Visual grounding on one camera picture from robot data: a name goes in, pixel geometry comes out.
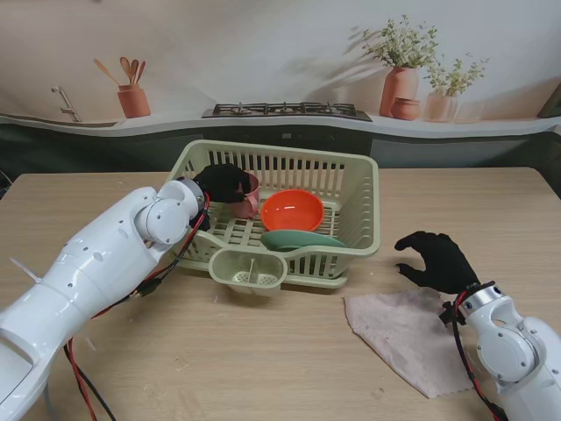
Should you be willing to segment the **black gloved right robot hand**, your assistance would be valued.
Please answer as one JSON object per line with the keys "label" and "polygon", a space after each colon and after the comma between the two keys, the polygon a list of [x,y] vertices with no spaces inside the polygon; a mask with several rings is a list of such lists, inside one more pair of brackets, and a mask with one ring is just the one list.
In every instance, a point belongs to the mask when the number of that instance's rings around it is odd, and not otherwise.
{"label": "black gloved right robot hand", "polygon": [[450,236],[444,233],[413,232],[399,239],[394,249],[412,248],[423,258],[423,271],[406,263],[398,263],[399,273],[419,287],[445,294],[459,294],[480,284],[467,258]]}

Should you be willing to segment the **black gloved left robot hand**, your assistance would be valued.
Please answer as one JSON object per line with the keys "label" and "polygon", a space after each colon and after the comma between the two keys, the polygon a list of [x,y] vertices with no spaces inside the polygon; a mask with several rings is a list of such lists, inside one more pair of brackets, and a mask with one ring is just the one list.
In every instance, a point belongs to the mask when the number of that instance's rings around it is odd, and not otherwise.
{"label": "black gloved left robot hand", "polygon": [[241,203],[252,191],[250,175],[233,164],[209,165],[194,181],[218,203]]}

